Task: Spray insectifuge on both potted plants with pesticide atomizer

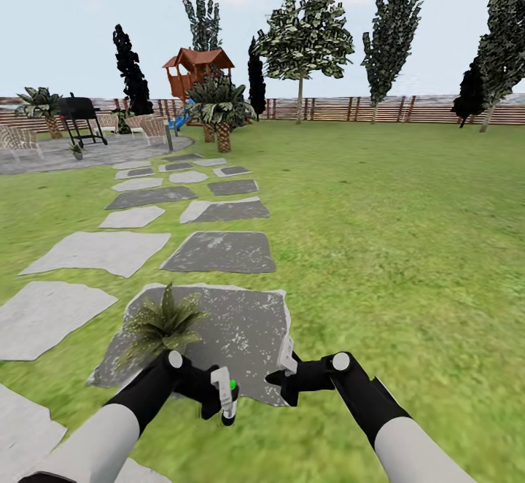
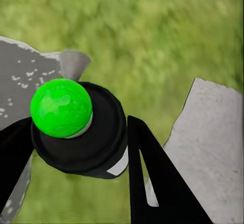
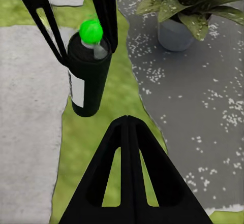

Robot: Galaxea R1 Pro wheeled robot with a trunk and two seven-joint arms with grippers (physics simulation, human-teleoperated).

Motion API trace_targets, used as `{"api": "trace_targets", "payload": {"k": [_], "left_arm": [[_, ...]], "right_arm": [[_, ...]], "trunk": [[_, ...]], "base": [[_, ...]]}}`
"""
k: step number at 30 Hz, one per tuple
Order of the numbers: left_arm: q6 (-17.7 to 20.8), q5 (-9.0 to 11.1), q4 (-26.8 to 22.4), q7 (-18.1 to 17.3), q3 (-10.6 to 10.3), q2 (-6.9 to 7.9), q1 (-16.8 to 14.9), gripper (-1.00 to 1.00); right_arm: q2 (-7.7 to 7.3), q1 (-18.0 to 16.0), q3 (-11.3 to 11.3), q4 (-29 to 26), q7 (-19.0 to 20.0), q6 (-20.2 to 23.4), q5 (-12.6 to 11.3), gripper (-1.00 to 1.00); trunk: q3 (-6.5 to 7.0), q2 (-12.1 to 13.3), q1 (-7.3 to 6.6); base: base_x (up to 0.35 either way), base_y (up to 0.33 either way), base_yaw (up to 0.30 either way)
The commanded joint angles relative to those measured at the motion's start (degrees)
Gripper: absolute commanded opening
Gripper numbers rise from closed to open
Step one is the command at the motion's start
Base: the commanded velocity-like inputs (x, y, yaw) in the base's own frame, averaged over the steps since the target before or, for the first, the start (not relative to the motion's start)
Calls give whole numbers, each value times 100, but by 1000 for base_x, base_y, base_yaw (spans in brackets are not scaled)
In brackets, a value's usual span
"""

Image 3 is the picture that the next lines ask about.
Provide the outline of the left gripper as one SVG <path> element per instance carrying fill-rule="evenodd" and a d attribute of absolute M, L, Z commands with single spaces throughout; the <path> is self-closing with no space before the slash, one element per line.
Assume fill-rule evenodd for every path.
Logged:
<path fill-rule="evenodd" d="M 30 12 L 36 25 L 39 27 L 42 35 L 44 36 L 46 42 L 48 43 L 52 53 L 55 55 L 60 64 L 72 68 L 70 60 L 68 58 L 68 53 L 63 44 L 62 37 L 59 33 L 53 12 L 50 7 L 49 0 L 22 0 L 26 8 Z M 103 28 L 103 35 L 109 40 L 111 44 L 112 53 L 116 52 L 118 47 L 118 24 L 117 24 L 117 4 L 116 0 L 93 0 L 98 13 L 99 22 Z M 49 33 L 43 25 L 40 17 L 38 16 L 36 9 L 43 8 L 44 13 L 49 21 L 52 33 L 56 39 L 58 48 L 52 43 Z"/>

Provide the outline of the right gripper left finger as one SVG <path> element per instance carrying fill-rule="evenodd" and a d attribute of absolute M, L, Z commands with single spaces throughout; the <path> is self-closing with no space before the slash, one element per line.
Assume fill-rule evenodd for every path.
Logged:
<path fill-rule="evenodd" d="M 120 205 L 103 207 L 115 151 L 121 147 Z M 58 224 L 135 224 L 128 116 L 108 126 Z"/>

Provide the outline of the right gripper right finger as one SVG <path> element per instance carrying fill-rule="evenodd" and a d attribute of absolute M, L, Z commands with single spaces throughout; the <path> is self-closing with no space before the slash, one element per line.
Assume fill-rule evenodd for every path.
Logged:
<path fill-rule="evenodd" d="M 213 224 L 148 125 L 129 115 L 128 129 L 135 224 Z M 139 150 L 159 207 L 147 203 Z"/>

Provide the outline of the insectifuge atomizer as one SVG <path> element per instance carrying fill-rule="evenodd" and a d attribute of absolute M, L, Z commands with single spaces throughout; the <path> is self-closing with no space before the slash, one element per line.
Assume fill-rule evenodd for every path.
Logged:
<path fill-rule="evenodd" d="M 84 21 L 68 44 L 70 97 L 77 115 L 94 116 L 99 109 L 112 58 L 109 40 L 100 23 Z"/>

